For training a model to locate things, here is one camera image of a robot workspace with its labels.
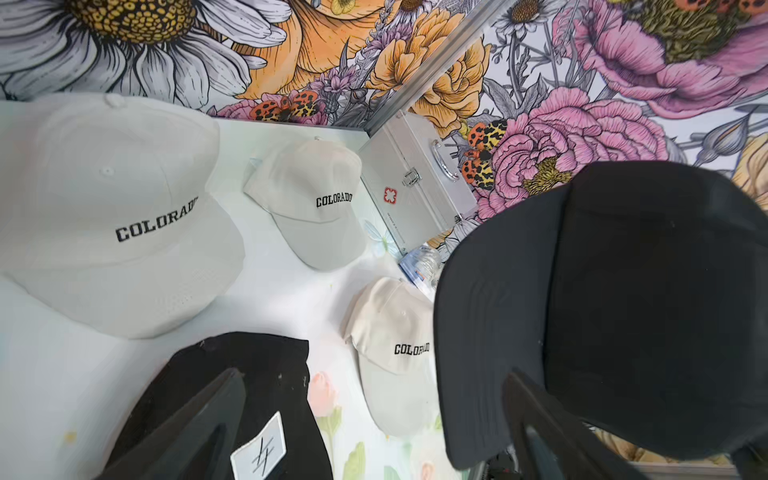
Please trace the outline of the silver metal case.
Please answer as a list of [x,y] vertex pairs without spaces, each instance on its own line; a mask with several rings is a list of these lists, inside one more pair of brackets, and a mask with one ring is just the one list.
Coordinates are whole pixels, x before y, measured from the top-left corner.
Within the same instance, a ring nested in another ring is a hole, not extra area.
[[390,118],[360,149],[362,181],[405,254],[477,212],[477,201],[434,125]]

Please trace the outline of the white Colorado cap front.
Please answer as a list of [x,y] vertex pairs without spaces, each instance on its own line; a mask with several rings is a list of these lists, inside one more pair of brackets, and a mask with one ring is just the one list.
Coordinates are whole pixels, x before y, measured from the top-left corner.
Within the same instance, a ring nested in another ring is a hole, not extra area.
[[358,357],[372,419],[386,435],[409,438],[434,419],[433,303],[410,282],[382,277],[359,295],[344,339]]

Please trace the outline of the white colorado cap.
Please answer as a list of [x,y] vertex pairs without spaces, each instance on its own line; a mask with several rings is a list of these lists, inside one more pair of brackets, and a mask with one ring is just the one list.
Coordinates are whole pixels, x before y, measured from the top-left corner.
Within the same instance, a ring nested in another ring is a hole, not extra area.
[[245,249],[208,192],[220,129],[114,93],[13,102],[1,123],[1,270],[65,317],[125,339],[195,317]]
[[333,271],[366,250],[352,208],[361,171],[361,159],[346,146],[306,139],[256,159],[243,192],[271,215],[304,264]]
[[372,419],[386,435],[409,438],[434,419],[433,303],[410,282],[382,277],[359,295],[344,339],[358,357]]

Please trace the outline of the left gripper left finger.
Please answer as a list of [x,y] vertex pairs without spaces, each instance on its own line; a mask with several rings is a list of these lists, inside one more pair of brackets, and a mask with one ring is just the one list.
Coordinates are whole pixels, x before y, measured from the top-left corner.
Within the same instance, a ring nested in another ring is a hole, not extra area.
[[195,456],[212,446],[199,463],[203,479],[223,479],[246,400],[243,374],[229,368],[202,389],[158,429],[106,467],[101,479],[180,479]]

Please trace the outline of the black cap with patch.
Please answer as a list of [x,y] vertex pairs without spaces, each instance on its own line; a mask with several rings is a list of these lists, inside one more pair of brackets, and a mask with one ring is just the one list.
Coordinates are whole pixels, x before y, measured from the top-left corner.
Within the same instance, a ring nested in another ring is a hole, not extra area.
[[309,343],[230,332],[177,351],[129,414],[103,479],[330,479]]

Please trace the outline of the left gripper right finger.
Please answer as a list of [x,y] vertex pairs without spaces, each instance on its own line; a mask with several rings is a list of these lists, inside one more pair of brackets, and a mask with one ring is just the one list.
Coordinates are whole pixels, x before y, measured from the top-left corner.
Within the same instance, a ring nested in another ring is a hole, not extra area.
[[645,477],[521,370],[505,378],[502,402],[523,479]]

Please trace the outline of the clear plastic bag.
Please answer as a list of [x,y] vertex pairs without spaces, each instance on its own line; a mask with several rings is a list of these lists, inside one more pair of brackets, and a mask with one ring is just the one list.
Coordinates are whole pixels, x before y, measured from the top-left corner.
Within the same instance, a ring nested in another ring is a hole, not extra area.
[[439,251],[427,244],[407,253],[399,267],[407,279],[430,301],[434,301],[444,263]]

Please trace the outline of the white Colorado cap back right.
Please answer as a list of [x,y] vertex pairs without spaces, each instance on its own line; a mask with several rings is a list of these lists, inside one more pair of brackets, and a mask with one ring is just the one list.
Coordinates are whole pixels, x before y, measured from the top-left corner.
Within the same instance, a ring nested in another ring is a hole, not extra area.
[[361,159],[346,146],[306,139],[256,159],[243,192],[271,215],[304,264],[333,271],[366,250],[352,208],[361,171]]

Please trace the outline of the white Colorado cap back centre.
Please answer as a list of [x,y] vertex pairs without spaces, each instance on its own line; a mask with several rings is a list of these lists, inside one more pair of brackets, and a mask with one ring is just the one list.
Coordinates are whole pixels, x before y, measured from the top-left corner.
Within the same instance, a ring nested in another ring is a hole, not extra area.
[[13,102],[1,123],[1,270],[65,317],[125,339],[195,317],[245,249],[208,192],[220,129],[114,93]]

